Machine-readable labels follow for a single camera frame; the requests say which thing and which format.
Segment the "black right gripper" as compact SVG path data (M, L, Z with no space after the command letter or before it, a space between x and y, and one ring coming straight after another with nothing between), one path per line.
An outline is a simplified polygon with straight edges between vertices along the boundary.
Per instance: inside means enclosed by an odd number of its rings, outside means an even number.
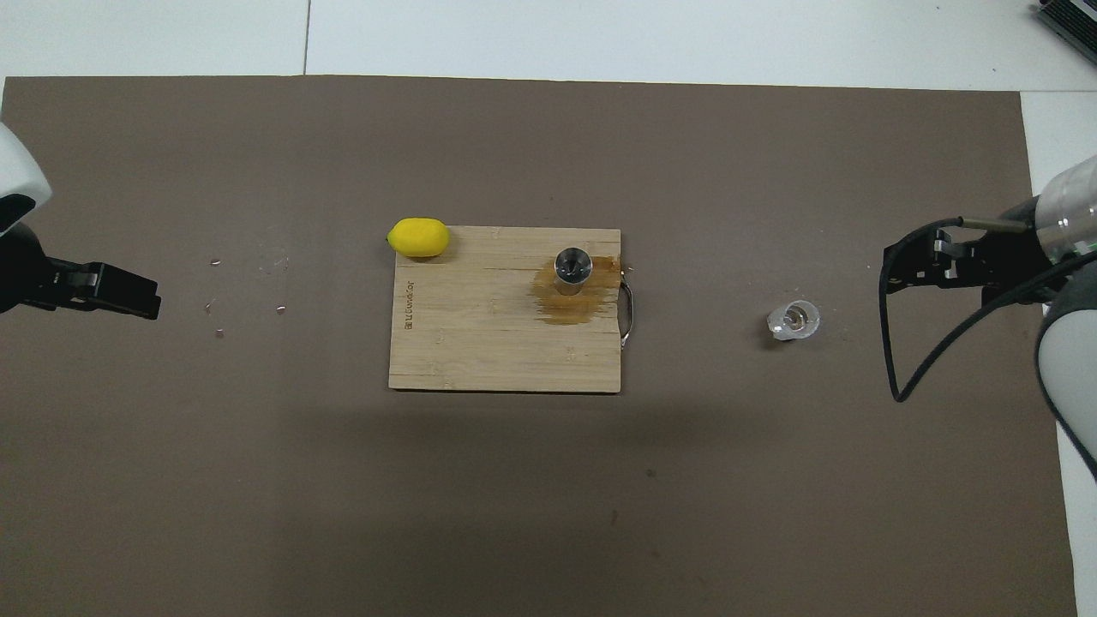
M1034 276L1044 273L1052 262L1047 258L1034 231L1037 206L1038 200L1029 199L1004 212L1000 218L1024 222L1028 229L1024 233L988 231L977 242L975 250L972 243L957 243L950 235L937 235L936 228L913 231L883 251L882 296L912 287L977 287L979 261L975 253L987 270L982 285L984 306Z

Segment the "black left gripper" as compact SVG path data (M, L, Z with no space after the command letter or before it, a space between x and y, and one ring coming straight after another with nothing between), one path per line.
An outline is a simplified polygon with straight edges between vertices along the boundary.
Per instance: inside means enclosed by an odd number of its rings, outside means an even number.
M16 223L1 238L3 313L19 305L43 311L105 308L158 319L162 302L158 291L152 279L109 263L75 263L47 257L38 236L23 223Z

